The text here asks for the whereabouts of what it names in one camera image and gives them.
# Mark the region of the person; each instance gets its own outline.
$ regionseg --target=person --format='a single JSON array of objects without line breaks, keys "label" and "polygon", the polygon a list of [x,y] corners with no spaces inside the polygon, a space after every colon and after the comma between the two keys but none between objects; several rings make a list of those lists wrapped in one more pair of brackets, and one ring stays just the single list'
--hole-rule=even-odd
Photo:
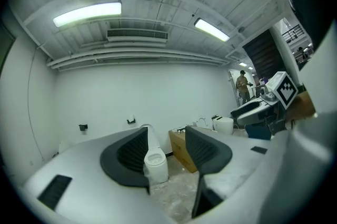
[{"label": "person", "polygon": [[302,59],[305,60],[306,58],[308,58],[308,54],[304,51],[304,49],[302,47],[299,47],[299,49],[297,50],[298,52],[302,52]]},{"label": "person", "polygon": [[242,97],[242,105],[251,100],[247,85],[252,86],[252,84],[248,82],[247,78],[244,76],[245,74],[246,73],[243,70],[240,71],[240,76],[236,79],[236,87]]}]

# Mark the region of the black pad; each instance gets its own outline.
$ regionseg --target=black pad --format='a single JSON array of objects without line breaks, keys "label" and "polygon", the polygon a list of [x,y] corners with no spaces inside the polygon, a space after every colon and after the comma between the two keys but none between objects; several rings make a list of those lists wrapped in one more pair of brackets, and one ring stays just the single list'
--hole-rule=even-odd
[{"label": "black pad", "polygon": [[257,101],[251,102],[251,103],[247,104],[246,106],[244,106],[244,107],[242,107],[242,108],[240,108],[238,110],[232,111],[231,112],[231,116],[232,116],[232,118],[236,119],[241,114],[244,114],[246,112],[254,110],[254,109],[256,109],[259,106],[260,106],[260,102],[257,102]]},{"label": "black pad", "polygon": [[192,211],[192,218],[195,218],[222,202],[216,193],[206,188],[203,176],[220,172],[230,162],[233,153],[228,145],[190,126],[186,127],[186,149],[200,174]]},{"label": "black pad", "polygon": [[259,146],[254,146],[251,150],[255,151],[257,153],[260,153],[260,154],[266,154],[267,153],[267,148],[263,148],[263,147],[259,147]]},{"label": "black pad", "polygon": [[67,176],[55,176],[37,199],[54,210],[71,180],[72,178]]},{"label": "black pad", "polygon": [[144,176],[144,158],[148,152],[147,128],[109,145],[101,154],[103,171],[112,180],[127,187],[149,188]]}]

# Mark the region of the black sticker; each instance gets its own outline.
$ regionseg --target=black sticker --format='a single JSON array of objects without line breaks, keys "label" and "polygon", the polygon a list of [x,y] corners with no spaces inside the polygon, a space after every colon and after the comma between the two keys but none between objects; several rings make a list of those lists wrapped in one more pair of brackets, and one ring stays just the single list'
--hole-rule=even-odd
[{"label": "black sticker", "polygon": [[288,106],[289,102],[292,100],[296,94],[296,88],[290,81],[288,76],[284,77],[284,80],[280,84],[277,92],[280,94],[281,99],[284,101],[285,105]]},{"label": "black sticker", "polygon": [[263,147],[259,147],[259,146],[254,146],[251,150],[255,151],[257,153],[260,153],[260,154],[266,154],[267,153],[267,148],[263,148]]},{"label": "black sticker", "polygon": [[38,200],[50,209],[54,210],[71,180],[72,178],[67,176],[55,176],[42,192],[42,194],[38,197]]}]

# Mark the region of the staircase railing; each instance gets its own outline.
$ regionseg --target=staircase railing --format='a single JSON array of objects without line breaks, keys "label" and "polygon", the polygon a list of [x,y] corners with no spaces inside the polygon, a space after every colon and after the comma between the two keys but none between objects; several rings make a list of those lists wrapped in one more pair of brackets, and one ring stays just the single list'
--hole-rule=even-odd
[{"label": "staircase railing", "polygon": [[299,36],[304,35],[304,31],[302,27],[298,24],[294,28],[290,29],[289,31],[282,34],[284,40],[289,44],[292,41],[295,41]]}]

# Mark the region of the cardboard box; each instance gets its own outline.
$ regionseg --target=cardboard box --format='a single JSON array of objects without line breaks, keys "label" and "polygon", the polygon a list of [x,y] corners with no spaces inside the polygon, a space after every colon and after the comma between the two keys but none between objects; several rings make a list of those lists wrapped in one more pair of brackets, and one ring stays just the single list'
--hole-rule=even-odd
[{"label": "cardboard box", "polygon": [[173,155],[190,173],[197,171],[197,168],[186,149],[185,132],[178,133],[169,131],[168,133],[170,135]]}]

